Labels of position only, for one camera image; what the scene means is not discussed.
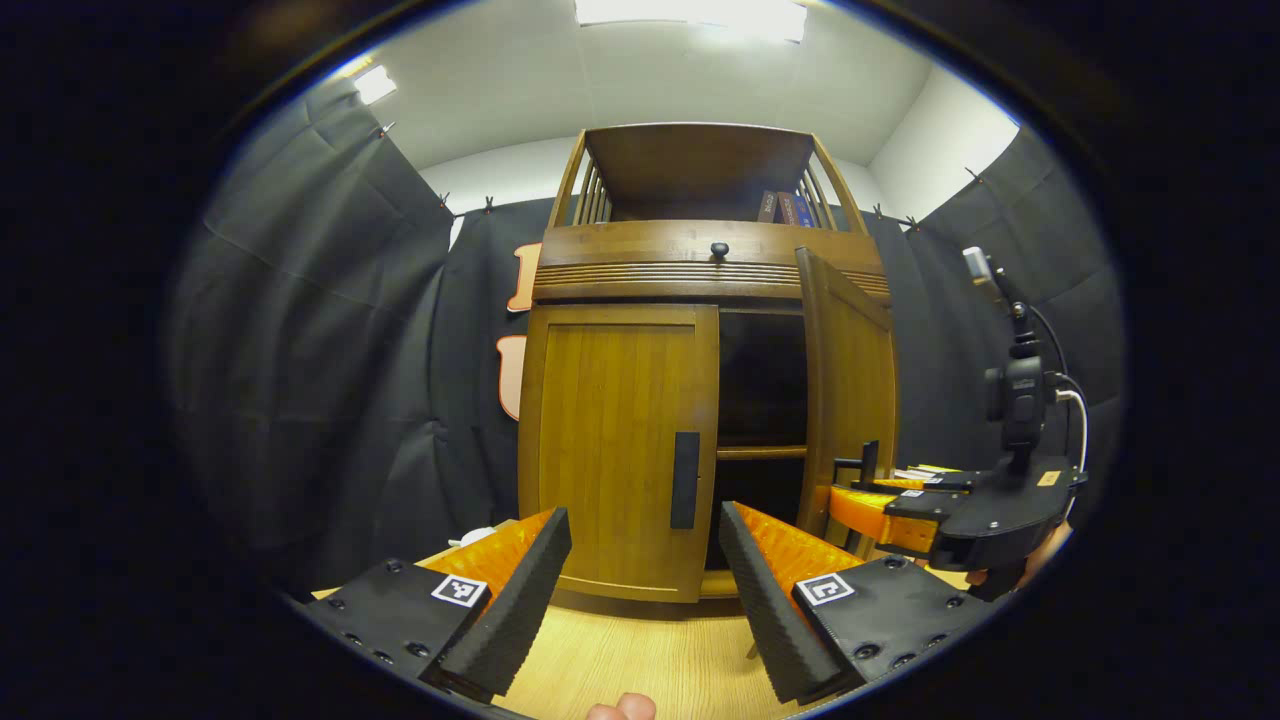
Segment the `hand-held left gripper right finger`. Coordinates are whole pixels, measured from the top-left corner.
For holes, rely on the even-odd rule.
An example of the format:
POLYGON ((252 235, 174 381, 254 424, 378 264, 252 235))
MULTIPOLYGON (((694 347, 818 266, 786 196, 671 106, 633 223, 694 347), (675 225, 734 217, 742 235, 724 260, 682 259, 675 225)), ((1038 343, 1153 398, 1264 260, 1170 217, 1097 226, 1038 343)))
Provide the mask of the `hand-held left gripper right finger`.
POLYGON ((1001 607, 904 556, 861 561, 735 501, 721 506, 718 538, 781 702, 808 705, 879 683, 1001 607))

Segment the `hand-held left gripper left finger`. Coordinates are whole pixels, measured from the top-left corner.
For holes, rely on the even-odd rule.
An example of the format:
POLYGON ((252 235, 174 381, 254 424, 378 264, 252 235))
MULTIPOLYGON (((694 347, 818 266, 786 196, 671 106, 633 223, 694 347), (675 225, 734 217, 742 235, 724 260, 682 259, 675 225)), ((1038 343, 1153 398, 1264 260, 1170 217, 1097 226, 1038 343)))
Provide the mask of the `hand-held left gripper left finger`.
POLYGON ((513 684, 571 550, 554 507, 430 562, 384 559, 300 610, 379 667, 486 705, 513 684))

